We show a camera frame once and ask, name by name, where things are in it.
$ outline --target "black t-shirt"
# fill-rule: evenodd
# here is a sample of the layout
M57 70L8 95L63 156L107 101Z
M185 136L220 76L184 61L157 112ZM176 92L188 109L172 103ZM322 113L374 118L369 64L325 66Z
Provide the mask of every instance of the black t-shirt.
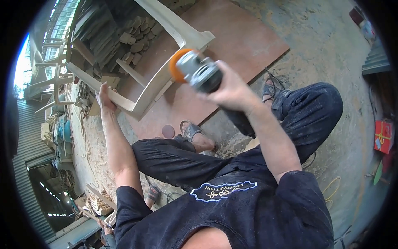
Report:
M117 189L117 248L179 249L191 231L216 227L233 249L333 248L333 228L313 174L291 171L279 185L235 171L152 212L129 186Z

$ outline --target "hand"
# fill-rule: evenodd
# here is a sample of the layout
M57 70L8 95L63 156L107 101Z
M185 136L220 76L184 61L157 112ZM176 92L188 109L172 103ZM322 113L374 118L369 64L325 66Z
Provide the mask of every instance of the hand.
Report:
M112 228L110 228L110 227L108 227L108 226L106 226L106 227L104 228L104 231L105 231L105 235L113 234Z
M210 100L226 109L250 112L253 105L261 99L249 88L242 78L224 61L216 61L223 73L222 82L217 91L210 94L199 93L199 97Z
M105 222L103 221L103 220L101 220L101 219L98 219L97 220L97 223L98 223L98 225L102 228L102 229L104 229L104 227L105 227Z
M115 112L117 106L112 103L111 99L108 96L108 89L111 87L107 85L107 82L101 85L99 89L99 93L96 93L98 104L101 108L101 111L110 110L111 112Z

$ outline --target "orange sanding pad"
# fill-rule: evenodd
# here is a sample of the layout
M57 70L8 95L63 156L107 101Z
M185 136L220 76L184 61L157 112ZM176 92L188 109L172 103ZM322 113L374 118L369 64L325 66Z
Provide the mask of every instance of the orange sanding pad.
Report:
M189 51L192 51L193 49L180 49L178 50L170 59L169 61L169 71L170 74L173 76L173 78L180 83L187 83L184 79L184 75L181 73L181 71L176 67L177 61L186 53Z

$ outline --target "concrete floor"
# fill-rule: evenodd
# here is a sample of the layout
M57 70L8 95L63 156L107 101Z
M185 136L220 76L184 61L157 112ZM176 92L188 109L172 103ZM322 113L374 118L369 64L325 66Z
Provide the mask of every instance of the concrete floor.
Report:
M237 2L271 27L290 46L290 51L271 67L273 74L281 75L290 82L290 89L324 81L333 84L340 91L344 101L343 115L328 139L317 150L317 156L307 171L317 177L321 190L340 177L341 180L334 181L325 190L324 196L327 198L335 192L331 197L332 202L328 202L335 239L352 225L351 232L344 238L348 245L380 210L388 190L387 185L378 183L373 186L373 180L364 177L374 171L380 158L373 152L373 114L368 85L361 75L361 66L370 45L348 15L353 6L345 0ZM262 76L251 85L258 95L263 82ZM124 113L119 114L118 121L128 141L134 143L137 137ZM79 123L76 117L72 117L75 140L84 137ZM115 197L114 186L103 174L105 171L112 178L107 169L100 118L90 117L84 120L84 128L89 145L75 144L75 151L80 152L74 155L80 185L84 188L86 182L100 184ZM220 149L215 155L217 157L234 156L243 151L250 141L234 128L222 112L209 118L202 128L219 144ZM91 147L88 156L87 147ZM141 180L144 191L147 191L145 179L141 177ZM159 185L164 193L183 193L179 188L154 179L151 181ZM159 206L165 203L166 195L163 194ZM335 248L341 248L341 244L337 243Z

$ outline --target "corrugated metal wall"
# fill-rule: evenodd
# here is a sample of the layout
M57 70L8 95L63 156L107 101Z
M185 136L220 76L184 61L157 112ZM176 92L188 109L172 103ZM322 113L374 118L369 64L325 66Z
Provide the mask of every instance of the corrugated metal wall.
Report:
M35 111L44 105L45 103L36 101L18 101L20 137L18 154L14 157L13 164L18 192L25 209L38 233L47 240L55 236L55 233L40 209L26 169L26 162L37 161L41 157L45 159L49 154L54 154L54 151L41 141L41 123L45 122L44 111L35 114Z
M390 71L390 62L379 39L375 40L371 51L362 65L362 75Z

